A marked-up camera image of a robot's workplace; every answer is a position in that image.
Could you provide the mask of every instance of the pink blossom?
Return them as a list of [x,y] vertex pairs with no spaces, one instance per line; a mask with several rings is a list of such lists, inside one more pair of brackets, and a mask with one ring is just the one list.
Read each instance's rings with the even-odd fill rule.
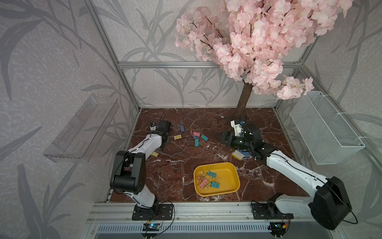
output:
[[249,24],[251,16],[248,13],[240,12],[237,15],[237,20],[239,21],[240,27],[244,28],[245,25]]
[[189,34],[188,34],[188,37],[189,37],[189,39],[190,39],[191,41],[194,41],[194,40],[196,40],[196,38],[197,38],[197,33],[194,32],[194,31],[190,31]]
[[310,78],[306,78],[303,80],[303,83],[305,85],[305,92],[304,92],[304,95],[306,95],[306,93],[308,91],[311,91],[312,89],[314,89],[314,86],[313,86],[313,79],[312,77]]
[[292,96],[293,92],[290,86],[284,86],[281,90],[277,92],[277,97],[279,99],[291,99]]
[[230,37],[231,37],[231,45],[232,45],[232,47],[240,48],[241,34],[231,33]]
[[275,11],[273,12],[274,17],[282,17],[285,13],[287,13],[291,8],[290,2],[286,2],[285,0],[278,0],[275,3]]
[[230,63],[228,64],[228,68],[232,69],[233,71],[237,71],[239,68],[241,57],[238,53],[234,54],[233,57],[230,59]]
[[351,7],[353,0],[339,0],[337,6],[343,9],[343,17],[346,17],[348,9]]
[[315,33],[334,28],[338,13],[346,15],[353,0],[221,0],[218,16],[206,7],[188,10],[176,21],[175,45],[196,50],[196,57],[220,65],[228,77],[253,85],[256,94],[298,98],[313,89],[285,76],[282,58],[293,47],[309,45]]
[[225,0],[228,11],[237,11],[240,7],[240,0]]

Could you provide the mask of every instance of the leaf pattern wallpaper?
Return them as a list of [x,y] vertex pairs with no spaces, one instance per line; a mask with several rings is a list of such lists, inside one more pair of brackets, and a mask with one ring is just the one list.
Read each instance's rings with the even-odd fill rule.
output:
[[[0,56],[0,238],[78,238],[137,109],[82,1],[0,1]],[[92,93],[120,103],[93,157],[44,157]]]
[[[195,62],[195,52],[175,46],[176,19],[189,8],[216,0],[93,0],[119,62]],[[284,61],[298,61],[304,47]],[[290,75],[292,69],[283,74]],[[244,86],[218,69],[126,69],[141,107],[236,107]],[[252,94],[247,107],[272,107],[276,97]]]
[[[382,0],[354,0],[345,19],[320,37],[305,66],[364,135],[382,153]],[[359,224],[342,222],[349,239],[382,235],[382,173],[361,150],[334,165],[317,165],[289,113],[297,100],[283,101],[278,114],[301,163],[346,186]]]

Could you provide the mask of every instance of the red marble tabletop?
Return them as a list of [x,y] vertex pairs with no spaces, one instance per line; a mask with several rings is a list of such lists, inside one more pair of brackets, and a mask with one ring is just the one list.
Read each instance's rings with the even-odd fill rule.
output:
[[[143,109],[135,127],[130,147],[142,141],[150,130],[151,122],[159,122],[162,114],[173,124],[170,138],[164,150],[157,150],[158,157],[146,160],[146,185],[157,195],[160,202],[181,201],[265,201],[276,193],[290,196],[307,196],[307,193],[280,172],[266,167],[252,157],[239,161],[231,153],[234,149],[219,143],[214,134],[231,129],[224,120],[234,109]],[[246,109],[247,122],[257,125],[265,142],[276,146],[290,158],[294,158],[275,113],[271,108]],[[190,130],[204,134],[209,139],[199,138],[195,147]],[[174,135],[182,138],[174,140]],[[194,189],[194,169],[203,164],[230,162],[236,166],[240,189],[235,193],[201,197]],[[112,194],[111,202],[132,201],[125,195]]]

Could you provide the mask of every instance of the yellow sponge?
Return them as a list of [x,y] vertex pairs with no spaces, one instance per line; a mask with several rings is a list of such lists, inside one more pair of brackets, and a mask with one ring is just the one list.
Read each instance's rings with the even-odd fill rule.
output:
[[232,156],[238,160],[242,160],[244,158],[244,154],[242,154],[241,152],[237,150],[235,150],[235,152],[232,153]]

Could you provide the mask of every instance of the white wire basket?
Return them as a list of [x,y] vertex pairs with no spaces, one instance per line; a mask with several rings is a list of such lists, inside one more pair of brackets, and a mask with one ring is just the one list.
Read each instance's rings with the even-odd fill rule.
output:
[[364,143],[321,91],[301,96],[290,115],[317,164],[336,164]]

